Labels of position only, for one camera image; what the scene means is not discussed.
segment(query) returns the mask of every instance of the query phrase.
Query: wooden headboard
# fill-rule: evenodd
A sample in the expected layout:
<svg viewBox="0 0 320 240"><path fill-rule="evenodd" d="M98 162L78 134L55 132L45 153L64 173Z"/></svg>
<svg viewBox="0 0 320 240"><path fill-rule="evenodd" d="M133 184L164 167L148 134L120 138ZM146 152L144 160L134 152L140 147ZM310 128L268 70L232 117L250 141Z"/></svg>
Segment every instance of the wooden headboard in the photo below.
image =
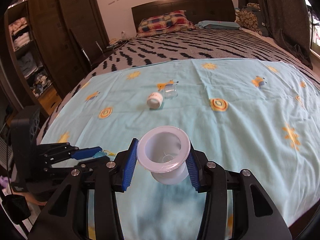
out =
<svg viewBox="0 0 320 240"><path fill-rule="evenodd" d="M131 10L136 30L145 18L177 10L187 11L188 20L194 24L204 20L236 20L232 0L159 0L132 7Z"/></svg>

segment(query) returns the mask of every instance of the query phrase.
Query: white container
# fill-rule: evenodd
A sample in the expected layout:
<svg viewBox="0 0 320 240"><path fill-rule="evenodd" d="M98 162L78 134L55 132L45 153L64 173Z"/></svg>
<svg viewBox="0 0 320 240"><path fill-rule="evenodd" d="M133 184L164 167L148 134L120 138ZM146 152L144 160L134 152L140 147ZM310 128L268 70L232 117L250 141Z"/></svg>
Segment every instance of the white container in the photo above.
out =
<svg viewBox="0 0 320 240"><path fill-rule="evenodd" d="M139 141L137 159L162 184L172 185L188 176L185 160L190 139L181 129L161 126L147 132Z"/></svg>

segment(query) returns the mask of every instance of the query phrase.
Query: screw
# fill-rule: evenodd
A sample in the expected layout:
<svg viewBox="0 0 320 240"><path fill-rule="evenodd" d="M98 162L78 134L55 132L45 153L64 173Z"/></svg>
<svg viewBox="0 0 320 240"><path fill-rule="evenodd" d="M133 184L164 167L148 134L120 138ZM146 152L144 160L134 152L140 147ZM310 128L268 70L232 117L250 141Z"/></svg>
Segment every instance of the screw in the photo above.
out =
<svg viewBox="0 0 320 240"><path fill-rule="evenodd" d="M207 162L207 166L208 168L213 169L216 167L216 164L214 162Z"/></svg>
<svg viewBox="0 0 320 240"><path fill-rule="evenodd" d="M113 168L114 166L116 166L116 163L115 163L115 162L108 162L108 163L107 163L107 167L108 167L108 168Z"/></svg>
<svg viewBox="0 0 320 240"><path fill-rule="evenodd" d="M250 176L250 175L251 175L251 172L250 172L249 170L243 170L243 171L242 171L242 174L243 174L244 176Z"/></svg>
<svg viewBox="0 0 320 240"><path fill-rule="evenodd" d="M80 171L78 169L74 169L73 171L71 171L72 176L78 176L79 174L80 174Z"/></svg>

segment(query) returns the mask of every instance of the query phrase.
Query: curtain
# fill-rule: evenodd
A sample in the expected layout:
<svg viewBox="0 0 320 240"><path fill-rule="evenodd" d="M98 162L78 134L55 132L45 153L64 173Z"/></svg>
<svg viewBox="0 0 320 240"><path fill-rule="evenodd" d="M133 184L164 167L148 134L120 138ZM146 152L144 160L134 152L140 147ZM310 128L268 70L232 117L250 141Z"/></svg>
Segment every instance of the curtain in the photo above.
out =
<svg viewBox="0 0 320 240"><path fill-rule="evenodd" d="M266 28L276 43L312 69L309 57L310 26L305 0L239 0L239 7L248 2L260 4Z"/></svg>

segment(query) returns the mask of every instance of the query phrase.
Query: wardrobe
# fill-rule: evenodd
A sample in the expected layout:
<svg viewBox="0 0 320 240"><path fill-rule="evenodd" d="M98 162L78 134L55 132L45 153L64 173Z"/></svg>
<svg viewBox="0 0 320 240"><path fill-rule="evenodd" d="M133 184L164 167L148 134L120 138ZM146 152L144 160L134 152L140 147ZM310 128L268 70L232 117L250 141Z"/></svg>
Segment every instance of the wardrobe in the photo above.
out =
<svg viewBox="0 0 320 240"><path fill-rule="evenodd" d="M25 40L16 38L21 22L28 26ZM71 32L77 26L103 50L109 45L96 0L17 0L9 6L0 19L0 85L17 112L39 105L44 123L90 72Z"/></svg>

